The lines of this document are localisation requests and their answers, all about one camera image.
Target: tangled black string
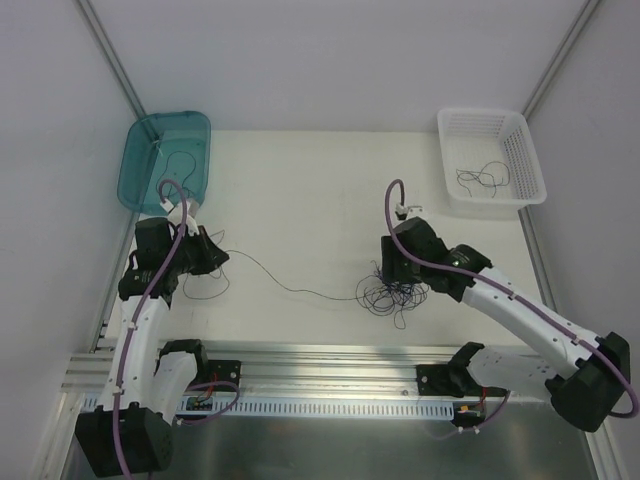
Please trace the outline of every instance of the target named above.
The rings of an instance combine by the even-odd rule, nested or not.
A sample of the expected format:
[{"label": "tangled black string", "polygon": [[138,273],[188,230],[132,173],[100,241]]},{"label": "tangled black string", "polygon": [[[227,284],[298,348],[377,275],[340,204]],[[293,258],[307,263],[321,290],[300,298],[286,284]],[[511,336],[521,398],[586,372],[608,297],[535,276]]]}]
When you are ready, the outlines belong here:
[{"label": "tangled black string", "polygon": [[[374,273],[358,282],[355,298],[362,308],[378,317],[393,315],[393,325],[398,330],[404,330],[407,328],[404,312],[423,303],[429,287],[421,283],[385,282],[378,265],[374,263],[374,266]],[[373,280],[374,284],[363,285],[368,280]]]},{"label": "tangled black string", "polygon": [[[489,173],[486,170],[491,165],[496,165],[496,167],[493,167],[492,173]],[[491,198],[495,198],[496,193],[498,193],[498,187],[506,187],[511,183],[511,170],[509,170],[509,166],[504,162],[498,161],[487,163],[479,171],[456,169],[456,175],[458,185],[466,189],[470,197],[473,197],[471,189],[465,185],[465,183],[477,182],[483,187],[493,190]]]}]

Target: black string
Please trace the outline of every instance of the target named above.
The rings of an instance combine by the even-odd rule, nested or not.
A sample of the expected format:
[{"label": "black string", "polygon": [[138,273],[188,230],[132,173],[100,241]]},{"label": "black string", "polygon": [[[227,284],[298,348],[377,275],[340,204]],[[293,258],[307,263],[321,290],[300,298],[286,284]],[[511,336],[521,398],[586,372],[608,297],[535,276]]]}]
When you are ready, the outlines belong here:
[{"label": "black string", "polygon": [[[168,157],[167,157],[167,163],[164,167],[164,172],[162,172],[162,174],[160,174],[160,178],[158,179],[158,181],[156,182],[156,191],[158,191],[158,188],[160,186],[160,182],[162,180],[164,180],[164,174],[167,173],[167,170],[169,170],[169,161],[171,160],[171,157],[173,157],[176,153],[184,153],[185,155],[188,155],[189,157],[191,157],[191,160],[193,160],[193,168],[191,169],[191,172],[189,172],[189,175],[187,175],[186,177],[184,177],[184,179],[182,180],[182,184],[180,185],[182,187],[182,190],[184,191],[185,195],[187,198],[193,198],[194,194],[193,191],[186,187],[185,184],[187,183],[187,180],[189,180],[189,177],[191,175],[193,175],[193,173],[196,171],[196,166],[198,164],[196,158],[189,152],[185,152],[184,150],[176,150],[175,152],[172,152]],[[178,191],[175,190],[175,187],[171,184],[169,184],[169,193],[166,195],[166,197],[171,200],[171,197],[173,195],[177,195]]]},{"label": "black string", "polygon": [[393,315],[393,325],[398,330],[407,328],[404,312],[414,310],[427,299],[428,286],[419,283],[385,282],[382,272],[375,264],[372,275],[368,275],[356,285],[356,295],[367,279],[375,279],[375,285],[363,287],[363,295],[358,297],[358,303],[378,317]]},{"label": "black string", "polygon": [[[215,235],[222,235],[218,244],[222,242],[224,238],[224,230],[220,232],[214,233],[211,237]],[[357,301],[358,304],[367,310],[373,315],[378,317],[386,317],[393,315],[393,324],[398,330],[404,330],[407,328],[407,324],[404,318],[404,312],[409,312],[414,310],[418,305],[422,304],[427,299],[427,292],[429,290],[428,286],[423,286],[422,284],[403,284],[399,282],[385,282],[382,278],[382,272],[380,268],[375,262],[374,264],[374,273],[371,275],[367,275],[365,278],[360,280],[356,285],[356,294],[354,297],[349,298],[337,298],[329,295],[325,295],[323,293],[316,292],[314,290],[309,290],[306,288],[290,288],[280,282],[267,268],[262,265],[258,260],[249,255],[248,253],[241,252],[239,250],[227,250],[227,253],[230,254],[238,254],[242,255],[253,263],[258,265],[268,276],[273,280],[278,286],[283,288],[284,290],[291,293],[308,293],[311,295],[316,295],[318,297],[338,301],[338,302],[349,302],[349,301]],[[185,291],[185,286],[187,281],[182,285],[182,291],[187,298],[193,300],[211,300],[213,298],[219,297],[223,293],[225,293],[229,287],[231,286],[231,281],[224,273],[222,268],[219,269],[221,274],[219,277],[212,278],[224,278],[226,281],[226,286],[222,290],[222,292],[217,293],[215,295],[209,297],[194,297],[188,295]],[[367,280],[372,279],[375,282],[375,285],[365,286],[363,285]]]},{"label": "black string", "polygon": [[229,280],[229,277],[227,277],[227,275],[224,273],[224,269],[222,267],[218,268],[218,270],[220,272],[220,275],[215,277],[213,274],[209,273],[208,275],[211,278],[214,278],[216,280],[220,280],[221,278],[224,278],[225,282],[227,283],[226,286],[222,289],[221,292],[216,293],[215,295],[210,295],[208,297],[194,297],[193,295],[189,295],[187,293],[187,281],[189,280],[189,278],[191,278],[193,275],[187,275],[187,278],[184,279],[184,282],[182,283],[182,293],[184,293],[184,296],[187,297],[190,300],[213,300],[214,298],[219,297],[220,295],[223,295],[227,290],[229,290],[229,287],[231,286],[231,280]]},{"label": "black string", "polygon": [[[502,174],[500,181],[496,182],[496,177],[493,174],[485,172],[485,170],[490,165],[493,165],[493,164],[499,164],[504,167],[504,169],[506,170],[506,180],[505,180],[504,173]],[[467,185],[463,184],[462,182],[478,182],[480,185],[482,185],[485,188],[493,188],[493,195],[491,195],[491,198],[495,198],[496,193],[498,193],[498,187],[506,187],[511,183],[511,170],[509,170],[509,166],[504,162],[498,162],[498,161],[487,163],[478,172],[473,170],[456,169],[456,175],[457,175],[456,180],[458,182],[458,185],[466,189],[467,192],[469,192],[470,197],[473,197],[473,195],[471,194],[471,189]]]},{"label": "black string", "polygon": [[239,255],[243,255],[243,256],[247,257],[253,263],[258,265],[262,270],[264,270],[264,272],[267,275],[269,275],[269,277],[271,277],[271,280],[276,282],[278,285],[280,285],[280,287],[284,288],[287,292],[291,292],[291,293],[310,293],[312,295],[317,295],[318,297],[326,298],[327,300],[334,300],[336,302],[350,302],[350,301],[353,301],[353,300],[358,300],[357,296],[356,297],[350,297],[350,298],[336,298],[336,297],[330,297],[329,295],[324,295],[322,293],[314,292],[313,290],[307,290],[306,288],[289,288],[286,285],[283,285],[276,277],[274,277],[271,274],[271,272],[269,270],[267,270],[265,268],[264,265],[262,265],[258,260],[253,258],[248,253],[244,253],[244,252],[241,252],[239,250],[227,250],[227,253],[237,253]]}]

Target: metal frame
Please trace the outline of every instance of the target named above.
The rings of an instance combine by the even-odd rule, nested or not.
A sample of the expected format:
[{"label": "metal frame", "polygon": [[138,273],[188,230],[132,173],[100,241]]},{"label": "metal frame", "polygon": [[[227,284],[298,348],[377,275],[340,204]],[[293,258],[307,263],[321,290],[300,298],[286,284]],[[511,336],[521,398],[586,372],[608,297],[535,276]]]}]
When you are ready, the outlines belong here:
[{"label": "metal frame", "polygon": [[[145,109],[102,26],[91,0],[74,0],[91,31],[105,61],[116,77],[125,98],[137,118]],[[587,0],[556,50],[544,74],[524,107],[529,119],[541,104],[553,80],[561,71],[593,13],[602,0]],[[109,371],[115,341],[100,338],[115,302],[117,282],[124,268],[138,215],[129,218],[118,261],[111,274],[110,288],[96,321],[95,335],[88,354],[73,355],[65,376],[58,408],[43,440],[33,478],[57,479],[62,474],[65,453],[69,450],[73,424],[84,401],[85,393],[100,391]],[[557,310],[549,283],[544,256],[532,218],[532,210],[521,210],[520,220],[527,241],[542,300]],[[375,398],[413,399],[419,401],[415,383],[416,364],[444,363],[456,347],[355,347],[310,346],[205,342],[215,358],[239,359],[243,362],[243,395],[300,398]],[[519,401],[532,401],[519,398]],[[629,478],[624,470],[610,426],[586,435],[591,455],[600,478]]]}]

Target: black bracket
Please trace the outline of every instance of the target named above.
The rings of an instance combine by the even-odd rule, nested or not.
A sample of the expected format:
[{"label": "black bracket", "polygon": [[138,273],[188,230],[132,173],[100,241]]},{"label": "black bracket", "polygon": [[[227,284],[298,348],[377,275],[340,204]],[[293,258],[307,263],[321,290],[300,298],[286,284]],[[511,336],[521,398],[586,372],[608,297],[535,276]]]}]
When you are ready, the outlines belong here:
[{"label": "black bracket", "polygon": [[[239,360],[209,360],[209,382],[215,378],[218,382],[231,382],[240,386],[242,375],[242,362]],[[220,386],[216,387],[217,392],[233,392],[233,388]]]},{"label": "black bracket", "polygon": [[[433,365],[416,365],[416,381],[418,384],[418,395],[421,397],[442,397],[452,396],[456,398],[462,398],[464,396],[469,397],[481,397],[482,387],[478,384],[465,385],[464,393],[460,392],[460,389],[456,385],[450,385],[451,383],[451,366],[448,364],[433,364]],[[503,388],[488,387],[487,397],[501,398],[507,394],[507,391]]]}]

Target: white table surface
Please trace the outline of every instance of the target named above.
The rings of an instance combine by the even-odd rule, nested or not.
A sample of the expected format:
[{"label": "white table surface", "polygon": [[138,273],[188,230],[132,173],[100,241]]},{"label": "white table surface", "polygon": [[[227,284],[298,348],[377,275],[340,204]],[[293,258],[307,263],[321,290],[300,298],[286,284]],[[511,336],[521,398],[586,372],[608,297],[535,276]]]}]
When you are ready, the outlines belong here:
[{"label": "white table surface", "polygon": [[[357,282],[380,262],[384,192],[402,178],[407,202],[423,205],[448,246],[467,243],[538,295],[520,222],[456,217],[447,204],[438,136],[416,133],[213,132],[207,197],[197,220],[209,233],[225,230],[221,248],[258,259],[291,288],[352,297]],[[522,342],[485,315],[431,292],[405,313],[405,330],[355,301],[289,293],[250,260],[224,266],[229,290],[207,301],[173,297],[161,337],[339,345],[462,345]],[[187,292],[207,296],[225,283],[190,278]],[[117,300],[112,320],[120,317]],[[107,338],[118,335],[110,321]]]}]

